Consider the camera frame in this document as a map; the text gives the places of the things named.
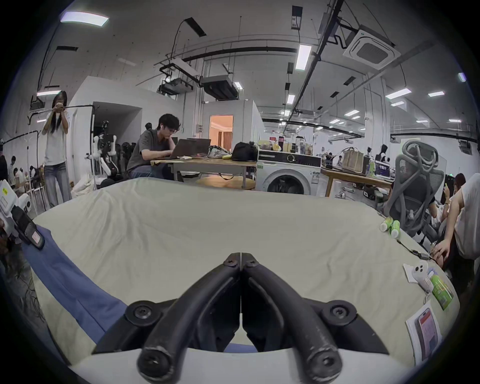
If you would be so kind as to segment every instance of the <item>white device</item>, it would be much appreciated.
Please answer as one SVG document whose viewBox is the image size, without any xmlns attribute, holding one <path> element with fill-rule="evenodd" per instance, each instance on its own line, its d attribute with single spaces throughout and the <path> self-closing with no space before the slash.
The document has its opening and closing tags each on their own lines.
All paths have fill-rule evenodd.
<svg viewBox="0 0 480 384">
<path fill-rule="evenodd" d="M 433 292 L 433 283 L 428 278 L 428 263 L 426 261 L 420 261 L 413 268 L 412 276 L 427 294 Z"/>
</svg>

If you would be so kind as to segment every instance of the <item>mattress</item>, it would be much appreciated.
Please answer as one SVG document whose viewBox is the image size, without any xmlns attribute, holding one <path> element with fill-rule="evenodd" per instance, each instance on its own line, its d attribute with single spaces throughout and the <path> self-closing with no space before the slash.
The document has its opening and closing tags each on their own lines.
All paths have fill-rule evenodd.
<svg viewBox="0 0 480 384">
<path fill-rule="evenodd" d="M 314 196 L 134 179 L 80 196 L 35 219 L 93 282 L 125 304 L 180 296 L 232 252 L 249 252 L 303 297 L 346 300 L 392 357 L 414 365 L 405 321 L 425 298 L 403 263 L 418 258 L 379 231 L 365 204 Z M 422 248 L 408 235 L 402 242 Z M 437 273 L 454 292 L 443 271 Z M 34 275 L 51 333 L 71 364 L 95 344 Z M 459 309 L 432 307 L 443 336 Z M 251 344 L 238 332 L 236 343 Z"/>
</svg>

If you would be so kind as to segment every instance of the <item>black bag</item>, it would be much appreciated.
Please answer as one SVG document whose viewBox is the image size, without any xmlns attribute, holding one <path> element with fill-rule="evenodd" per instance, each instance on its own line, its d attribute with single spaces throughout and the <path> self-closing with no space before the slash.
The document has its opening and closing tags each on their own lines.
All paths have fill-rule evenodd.
<svg viewBox="0 0 480 384">
<path fill-rule="evenodd" d="M 249 143 L 237 143 L 232 152 L 232 160 L 257 161 L 258 149 Z"/>
</svg>

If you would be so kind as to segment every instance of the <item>sticker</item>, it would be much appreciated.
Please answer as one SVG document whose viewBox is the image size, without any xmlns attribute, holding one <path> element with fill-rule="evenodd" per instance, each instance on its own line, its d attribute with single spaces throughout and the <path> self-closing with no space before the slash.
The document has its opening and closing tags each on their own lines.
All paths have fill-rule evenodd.
<svg viewBox="0 0 480 384">
<path fill-rule="evenodd" d="M 320 172 L 312 172 L 312 182 L 311 184 L 318 184 L 318 179 L 320 178 Z"/>
<path fill-rule="evenodd" d="M 34 232 L 33 235 L 32 235 L 32 239 L 33 241 L 38 244 L 40 242 L 40 235 L 38 234 L 38 232 Z"/>
</svg>

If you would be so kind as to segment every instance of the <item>man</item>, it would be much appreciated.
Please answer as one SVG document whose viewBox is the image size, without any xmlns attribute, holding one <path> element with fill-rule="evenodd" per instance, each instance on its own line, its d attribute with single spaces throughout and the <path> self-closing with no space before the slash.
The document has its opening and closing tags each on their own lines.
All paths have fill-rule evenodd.
<svg viewBox="0 0 480 384">
<path fill-rule="evenodd" d="M 175 143 L 171 136 L 179 130 L 179 127 L 178 118 L 167 113 L 158 120 L 156 130 L 147 129 L 140 135 L 127 166 L 127 175 L 130 179 L 154 177 L 173 180 L 170 168 L 166 164 L 153 167 L 150 160 L 162 159 L 172 154 Z"/>
<path fill-rule="evenodd" d="M 476 173 L 450 199 L 444 239 L 432 250 L 437 264 L 450 269 L 459 296 L 473 280 L 474 262 L 480 256 L 479 217 L 480 173 Z"/>
<path fill-rule="evenodd" d="M 12 163 L 8 166 L 8 183 L 10 185 L 14 185 L 15 184 L 15 175 L 13 174 L 13 168 L 14 168 L 14 164 L 15 164 L 15 161 L 17 160 L 17 158 L 15 156 L 12 156 Z"/>
</svg>

